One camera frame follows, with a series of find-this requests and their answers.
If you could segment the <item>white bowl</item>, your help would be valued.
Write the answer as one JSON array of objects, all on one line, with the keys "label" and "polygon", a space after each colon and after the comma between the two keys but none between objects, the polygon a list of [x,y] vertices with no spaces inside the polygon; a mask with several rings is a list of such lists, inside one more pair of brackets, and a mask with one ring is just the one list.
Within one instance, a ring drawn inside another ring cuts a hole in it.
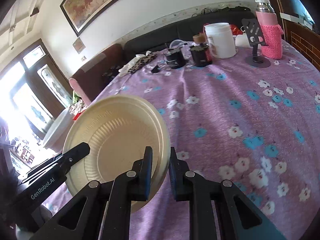
[{"label": "white bowl", "polygon": [[59,114],[42,141],[42,146],[45,149],[51,149],[55,153],[62,152],[67,134],[74,123],[73,116],[69,112],[69,107]]}]

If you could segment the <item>red glass plate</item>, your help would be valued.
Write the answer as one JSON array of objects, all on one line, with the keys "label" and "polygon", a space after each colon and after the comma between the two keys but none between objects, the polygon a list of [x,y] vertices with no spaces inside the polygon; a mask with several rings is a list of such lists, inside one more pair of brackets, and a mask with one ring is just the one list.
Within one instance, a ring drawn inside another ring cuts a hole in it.
[{"label": "red glass plate", "polygon": [[75,121],[87,107],[88,106],[82,99],[79,99],[75,104],[72,104],[69,108],[69,113],[73,116],[73,120]]}]

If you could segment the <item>purple floral tablecloth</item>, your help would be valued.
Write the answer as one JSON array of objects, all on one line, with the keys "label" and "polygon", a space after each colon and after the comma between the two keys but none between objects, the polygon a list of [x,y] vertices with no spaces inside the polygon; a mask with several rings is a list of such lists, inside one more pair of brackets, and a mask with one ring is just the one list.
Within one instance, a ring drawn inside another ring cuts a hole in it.
[{"label": "purple floral tablecloth", "polygon": [[288,43],[268,68],[246,64],[250,53],[239,48],[207,67],[175,70],[159,53],[93,101],[148,100],[191,170],[231,180],[287,239],[299,239],[319,210],[319,71]]}]

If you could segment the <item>dark jar with cork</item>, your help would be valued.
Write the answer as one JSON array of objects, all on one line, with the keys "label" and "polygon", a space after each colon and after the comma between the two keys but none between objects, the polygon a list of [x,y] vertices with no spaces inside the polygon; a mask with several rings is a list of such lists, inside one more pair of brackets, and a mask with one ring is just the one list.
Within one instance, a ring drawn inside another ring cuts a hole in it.
[{"label": "dark jar with cork", "polygon": [[193,36],[193,44],[189,47],[189,51],[196,67],[206,67],[212,64],[212,58],[206,37],[203,33]]}]

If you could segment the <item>black tin can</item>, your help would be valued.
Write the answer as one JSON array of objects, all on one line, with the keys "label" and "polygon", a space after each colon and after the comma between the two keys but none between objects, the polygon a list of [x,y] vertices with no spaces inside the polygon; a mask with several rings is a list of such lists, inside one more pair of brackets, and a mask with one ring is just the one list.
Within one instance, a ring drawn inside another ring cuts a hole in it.
[{"label": "black tin can", "polygon": [[171,69],[182,68],[186,65],[186,61],[180,48],[168,49],[164,53],[166,63]]}]

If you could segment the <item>white plastic jar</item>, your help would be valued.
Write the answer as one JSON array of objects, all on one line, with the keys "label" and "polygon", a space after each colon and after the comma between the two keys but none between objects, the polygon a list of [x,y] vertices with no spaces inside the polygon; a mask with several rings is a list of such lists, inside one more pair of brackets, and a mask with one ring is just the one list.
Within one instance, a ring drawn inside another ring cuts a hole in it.
[{"label": "white plastic jar", "polygon": [[220,22],[204,26],[210,53],[217,59],[228,59],[236,55],[235,41],[229,23]]}]

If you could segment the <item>black phone stand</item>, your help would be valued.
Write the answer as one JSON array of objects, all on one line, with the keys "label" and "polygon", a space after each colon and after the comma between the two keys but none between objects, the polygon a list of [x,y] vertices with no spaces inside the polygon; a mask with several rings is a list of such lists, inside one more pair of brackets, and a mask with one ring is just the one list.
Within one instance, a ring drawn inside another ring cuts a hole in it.
[{"label": "black phone stand", "polygon": [[256,18],[242,19],[249,45],[252,47],[252,55],[245,58],[245,62],[250,66],[257,68],[267,68],[271,65],[270,61],[263,56],[258,55],[258,46],[266,46],[261,26]]}]

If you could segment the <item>red plastic bag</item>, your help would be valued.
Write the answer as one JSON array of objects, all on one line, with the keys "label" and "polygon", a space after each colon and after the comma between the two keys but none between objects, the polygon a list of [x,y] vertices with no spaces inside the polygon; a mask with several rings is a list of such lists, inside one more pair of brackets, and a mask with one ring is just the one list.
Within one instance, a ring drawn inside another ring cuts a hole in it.
[{"label": "red plastic bag", "polygon": [[236,25],[231,24],[230,25],[231,31],[233,36],[237,36],[237,35],[242,35],[243,31],[241,29],[239,29]]}]

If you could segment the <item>pink knitted thermos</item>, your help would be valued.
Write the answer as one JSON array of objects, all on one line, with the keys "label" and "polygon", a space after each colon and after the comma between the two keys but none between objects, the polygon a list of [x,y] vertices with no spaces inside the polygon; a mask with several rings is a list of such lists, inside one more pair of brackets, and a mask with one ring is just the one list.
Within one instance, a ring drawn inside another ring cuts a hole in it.
[{"label": "pink knitted thermos", "polygon": [[255,0],[255,2],[257,3],[256,16],[266,43],[261,47],[262,54],[265,57],[279,60],[283,55],[281,36],[284,32],[278,24],[277,15],[269,0]]}]

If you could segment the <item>wooden radiator cabinet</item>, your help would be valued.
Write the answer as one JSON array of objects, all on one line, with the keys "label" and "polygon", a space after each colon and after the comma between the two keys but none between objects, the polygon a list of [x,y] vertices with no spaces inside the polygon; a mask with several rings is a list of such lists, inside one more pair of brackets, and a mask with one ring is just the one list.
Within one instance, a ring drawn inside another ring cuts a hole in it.
[{"label": "wooden radiator cabinet", "polygon": [[301,18],[280,13],[285,41],[296,48],[319,70],[319,34],[300,24]]}]

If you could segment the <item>black sofa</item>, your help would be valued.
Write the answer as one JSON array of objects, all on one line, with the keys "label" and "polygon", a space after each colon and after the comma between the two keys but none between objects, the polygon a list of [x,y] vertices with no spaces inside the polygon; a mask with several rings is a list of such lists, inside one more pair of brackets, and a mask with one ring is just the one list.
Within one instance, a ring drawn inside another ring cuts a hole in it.
[{"label": "black sofa", "polygon": [[205,24],[226,22],[241,28],[244,18],[255,18],[255,15],[247,7],[226,7],[174,22],[127,41],[123,48],[124,56],[126,61],[130,61],[135,55],[144,54],[148,50],[161,51],[174,40],[192,41],[193,36],[203,32]]}]

